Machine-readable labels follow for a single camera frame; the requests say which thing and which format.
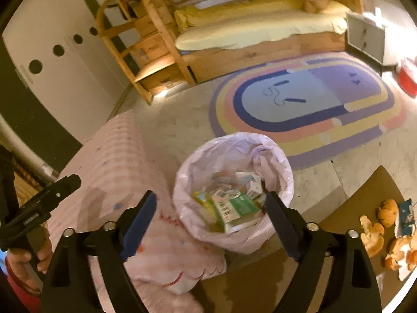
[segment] brown cardboard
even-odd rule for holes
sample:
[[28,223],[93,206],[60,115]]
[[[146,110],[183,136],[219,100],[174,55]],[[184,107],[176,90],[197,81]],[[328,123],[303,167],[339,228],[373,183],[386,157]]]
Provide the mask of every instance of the brown cardboard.
[[[376,222],[376,208],[389,198],[397,202],[404,199],[393,179],[380,166],[363,186],[342,206],[320,223],[322,229],[345,233],[349,229],[362,232],[359,217],[367,215]],[[320,211],[322,204],[310,209],[305,218]],[[394,238],[394,228],[386,229],[383,251],[371,259],[376,274],[385,272],[382,291],[382,307],[385,307],[399,291],[402,283],[397,272],[382,268],[384,250]],[[323,277],[320,279],[309,312],[317,312],[331,267],[331,258],[323,266]],[[204,306],[206,313],[271,313],[288,287],[297,268],[297,263],[288,258],[284,249],[280,249],[261,260],[245,267],[232,269],[226,274],[200,282],[192,291],[193,295]]]

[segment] nightstand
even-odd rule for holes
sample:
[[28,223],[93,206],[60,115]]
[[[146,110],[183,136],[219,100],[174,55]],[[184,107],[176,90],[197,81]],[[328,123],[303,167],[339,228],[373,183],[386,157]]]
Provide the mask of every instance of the nightstand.
[[400,60],[400,28],[387,21],[378,20],[369,13],[364,16],[347,14],[347,43],[371,58],[382,72],[392,70]]

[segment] bolt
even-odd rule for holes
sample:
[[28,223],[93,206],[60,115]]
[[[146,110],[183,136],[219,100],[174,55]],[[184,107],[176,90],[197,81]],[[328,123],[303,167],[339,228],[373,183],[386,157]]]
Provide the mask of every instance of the bolt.
[[316,231],[318,231],[318,230],[320,229],[320,227],[319,227],[319,226],[318,226],[318,224],[316,224],[315,222],[309,222],[309,223],[307,224],[307,229],[308,229],[309,231],[316,232]]
[[64,237],[68,238],[75,233],[73,228],[67,228],[64,233],[62,234]]
[[104,230],[105,230],[105,231],[111,231],[111,230],[114,230],[114,229],[116,228],[116,223],[115,223],[114,221],[109,221],[109,222],[106,222],[106,223],[103,225],[103,228],[104,228]]
[[355,230],[349,230],[348,234],[351,238],[354,238],[354,239],[359,237],[359,233],[356,232]]

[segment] red bucket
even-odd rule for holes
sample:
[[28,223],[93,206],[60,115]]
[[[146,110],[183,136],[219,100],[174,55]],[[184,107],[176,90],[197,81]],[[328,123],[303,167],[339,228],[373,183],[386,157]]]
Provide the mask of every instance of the red bucket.
[[405,58],[401,63],[398,83],[403,91],[415,98],[417,96],[417,66],[413,60]]

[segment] colorful oval rug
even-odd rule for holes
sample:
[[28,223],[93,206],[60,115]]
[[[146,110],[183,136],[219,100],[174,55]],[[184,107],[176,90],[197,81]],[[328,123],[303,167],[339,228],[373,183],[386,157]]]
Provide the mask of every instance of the colorful oval rug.
[[397,128],[406,109],[370,67],[346,53],[284,60],[236,72],[211,100],[216,136],[269,136],[293,169],[319,164]]

